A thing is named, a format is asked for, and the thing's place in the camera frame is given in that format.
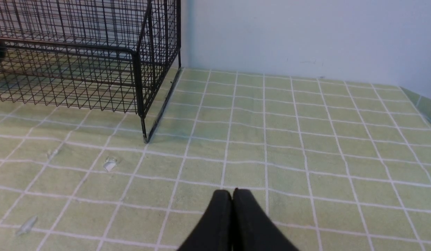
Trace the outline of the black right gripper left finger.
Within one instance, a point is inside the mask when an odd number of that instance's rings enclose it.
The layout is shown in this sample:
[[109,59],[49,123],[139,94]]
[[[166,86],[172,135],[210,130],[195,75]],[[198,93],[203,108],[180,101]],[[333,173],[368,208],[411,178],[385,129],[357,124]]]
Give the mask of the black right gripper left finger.
[[179,251],[230,251],[232,197],[227,190],[215,190],[194,229]]

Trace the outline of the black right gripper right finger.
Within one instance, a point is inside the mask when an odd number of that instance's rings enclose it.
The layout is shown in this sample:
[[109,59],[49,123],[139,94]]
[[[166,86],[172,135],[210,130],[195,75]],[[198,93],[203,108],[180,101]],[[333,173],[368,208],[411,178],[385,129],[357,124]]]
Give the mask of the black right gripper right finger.
[[276,227],[250,190],[233,192],[233,251],[298,251]]

